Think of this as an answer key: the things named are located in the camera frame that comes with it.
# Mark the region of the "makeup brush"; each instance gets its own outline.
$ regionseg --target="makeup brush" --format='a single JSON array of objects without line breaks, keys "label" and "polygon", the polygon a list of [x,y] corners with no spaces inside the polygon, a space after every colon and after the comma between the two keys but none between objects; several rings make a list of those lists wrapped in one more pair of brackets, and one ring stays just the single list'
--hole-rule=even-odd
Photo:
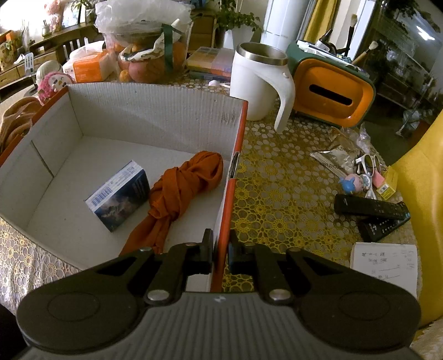
[{"label": "makeup brush", "polygon": [[352,14],[351,16],[351,25],[349,26],[349,32],[348,32],[348,42],[346,43],[346,51],[345,56],[348,56],[349,48],[351,46],[352,37],[354,35],[354,28],[355,25],[357,25],[357,14]]},{"label": "makeup brush", "polygon": [[357,64],[358,62],[360,62],[360,61],[362,61],[364,58],[365,58],[365,56],[368,54],[368,52],[370,52],[370,51],[372,51],[372,50],[374,50],[374,49],[377,49],[377,46],[378,46],[378,42],[377,41],[373,41],[373,42],[371,42],[371,45],[369,45],[369,49],[368,50],[366,50],[366,51],[364,51],[364,52],[362,52],[353,62],[352,62],[352,65],[355,65],[355,64]]}]

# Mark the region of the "remote control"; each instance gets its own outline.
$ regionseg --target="remote control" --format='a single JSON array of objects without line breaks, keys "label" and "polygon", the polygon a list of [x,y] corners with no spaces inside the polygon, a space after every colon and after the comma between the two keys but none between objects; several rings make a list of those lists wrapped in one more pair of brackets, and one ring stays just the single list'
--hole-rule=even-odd
[{"label": "remote control", "polygon": [[360,231],[364,242],[376,243],[380,241],[411,218],[405,203],[401,201],[399,205],[404,209],[404,218],[402,220],[368,217],[367,219],[357,221],[358,231]]},{"label": "remote control", "polygon": [[368,215],[393,220],[404,219],[404,209],[400,204],[351,195],[337,194],[334,201],[334,211],[337,214]]}]

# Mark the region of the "yellow chair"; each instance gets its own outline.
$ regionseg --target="yellow chair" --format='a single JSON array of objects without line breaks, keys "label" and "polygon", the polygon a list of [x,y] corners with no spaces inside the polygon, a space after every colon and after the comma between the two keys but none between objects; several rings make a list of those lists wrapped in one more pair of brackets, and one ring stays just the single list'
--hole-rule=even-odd
[{"label": "yellow chair", "polygon": [[443,315],[443,112],[394,168],[421,256],[423,326]]}]

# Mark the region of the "gray gripper base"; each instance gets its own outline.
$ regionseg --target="gray gripper base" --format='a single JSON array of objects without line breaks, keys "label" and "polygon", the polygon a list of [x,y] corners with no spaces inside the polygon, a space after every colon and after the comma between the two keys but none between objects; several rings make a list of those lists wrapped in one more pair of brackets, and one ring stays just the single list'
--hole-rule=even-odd
[{"label": "gray gripper base", "polygon": [[58,355],[30,348],[21,360],[418,360],[408,348],[359,355],[311,335],[293,310],[257,293],[183,293],[148,310],[123,340],[99,351]]}]

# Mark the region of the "small blue box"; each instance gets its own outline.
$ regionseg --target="small blue box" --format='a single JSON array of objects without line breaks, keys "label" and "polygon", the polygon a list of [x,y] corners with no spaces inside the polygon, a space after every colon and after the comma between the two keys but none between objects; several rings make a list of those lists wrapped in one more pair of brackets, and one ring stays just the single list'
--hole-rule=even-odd
[{"label": "small blue box", "polygon": [[131,161],[86,199],[85,203],[109,231],[114,231],[148,198],[146,173],[140,165]]}]

